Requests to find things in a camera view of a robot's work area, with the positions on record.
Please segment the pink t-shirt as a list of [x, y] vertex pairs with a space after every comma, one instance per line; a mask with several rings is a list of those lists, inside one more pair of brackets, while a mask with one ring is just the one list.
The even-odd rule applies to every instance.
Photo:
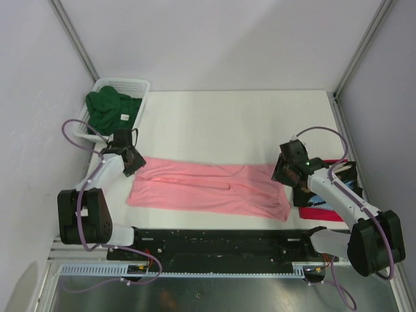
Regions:
[[287, 221], [291, 205], [273, 164], [198, 164], [149, 158], [137, 171], [131, 207], [256, 216]]

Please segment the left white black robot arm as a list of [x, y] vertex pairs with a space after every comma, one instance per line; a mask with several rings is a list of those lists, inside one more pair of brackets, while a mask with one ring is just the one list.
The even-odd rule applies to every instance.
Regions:
[[89, 251], [99, 245], [121, 246], [128, 259], [138, 259], [143, 243], [135, 239], [132, 227], [112, 221], [105, 195], [119, 177], [132, 176], [146, 161], [131, 144], [108, 146], [99, 152], [98, 160], [89, 176], [57, 196], [60, 239], [63, 244], [82, 245]]

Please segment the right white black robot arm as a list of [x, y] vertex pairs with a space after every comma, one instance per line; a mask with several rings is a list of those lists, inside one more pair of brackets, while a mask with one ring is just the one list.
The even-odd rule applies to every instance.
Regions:
[[348, 188], [322, 159], [280, 154], [272, 179], [292, 187], [306, 186], [342, 218], [348, 233], [314, 227], [302, 234], [301, 256], [314, 261], [322, 254], [349, 260], [362, 276], [393, 270], [406, 258], [400, 218], [381, 211]]

